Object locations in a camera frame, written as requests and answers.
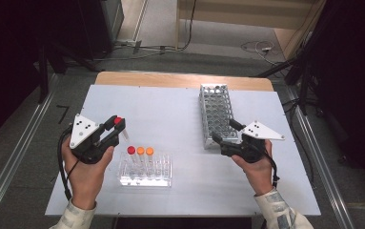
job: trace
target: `desk leg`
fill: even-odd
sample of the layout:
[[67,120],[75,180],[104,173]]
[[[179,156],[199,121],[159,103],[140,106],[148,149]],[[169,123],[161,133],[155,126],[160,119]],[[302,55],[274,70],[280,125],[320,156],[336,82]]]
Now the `desk leg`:
[[175,49],[178,50],[179,42],[179,4],[180,0],[176,1],[176,21],[175,21]]

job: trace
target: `test tube rack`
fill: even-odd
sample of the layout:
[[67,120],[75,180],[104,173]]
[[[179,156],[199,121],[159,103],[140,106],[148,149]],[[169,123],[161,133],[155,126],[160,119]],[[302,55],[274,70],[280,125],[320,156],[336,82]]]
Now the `test tube rack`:
[[133,161],[123,152],[120,158],[118,178],[122,186],[171,187],[172,157],[155,153],[152,160]]
[[229,124],[233,119],[233,108],[226,84],[202,84],[199,95],[202,113],[204,148],[217,148],[212,140],[212,132],[216,132],[223,140],[236,142],[237,131]]

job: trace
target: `sleeve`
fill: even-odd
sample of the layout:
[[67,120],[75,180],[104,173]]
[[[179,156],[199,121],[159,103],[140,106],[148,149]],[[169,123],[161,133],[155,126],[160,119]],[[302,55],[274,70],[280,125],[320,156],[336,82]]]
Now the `sleeve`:
[[95,208],[92,210],[82,210],[80,208],[75,207],[72,204],[72,199],[69,201],[69,204],[64,211],[63,216],[58,221],[55,226],[52,226],[50,229],[88,229],[90,228],[91,221],[93,218],[93,214],[96,210]]
[[303,215],[289,207],[275,189],[263,196],[254,198],[267,221],[269,229],[313,228]]

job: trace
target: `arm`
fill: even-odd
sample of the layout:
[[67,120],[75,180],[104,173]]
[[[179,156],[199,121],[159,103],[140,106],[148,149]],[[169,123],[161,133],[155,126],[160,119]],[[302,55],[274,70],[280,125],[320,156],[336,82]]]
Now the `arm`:
[[[265,148],[272,156],[272,142],[265,140]],[[269,229],[313,228],[307,219],[289,207],[282,196],[272,186],[272,166],[263,157],[256,163],[247,163],[240,156],[232,156],[233,161],[243,169],[255,191],[255,200],[267,221]]]
[[[69,137],[64,141],[61,150],[68,174],[72,166],[77,163],[77,158],[70,149]],[[111,162],[112,156],[113,147],[109,147],[102,159],[96,164],[78,162],[69,176],[72,199],[69,201],[60,221],[51,229],[90,228],[96,209],[95,200],[101,191],[105,170]]]

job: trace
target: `white mounting plate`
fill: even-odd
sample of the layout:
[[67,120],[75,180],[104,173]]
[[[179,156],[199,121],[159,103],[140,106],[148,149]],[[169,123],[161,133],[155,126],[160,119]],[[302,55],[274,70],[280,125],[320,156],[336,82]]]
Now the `white mounting plate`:
[[99,124],[95,123],[81,114],[75,116],[74,124],[72,126],[72,134],[70,141],[70,148],[74,149],[87,137],[92,135],[99,128]]
[[284,140],[285,136],[281,135],[269,127],[263,125],[258,121],[254,121],[250,125],[246,126],[242,131],[242,134],[249,135],[256,139],[273,139]]

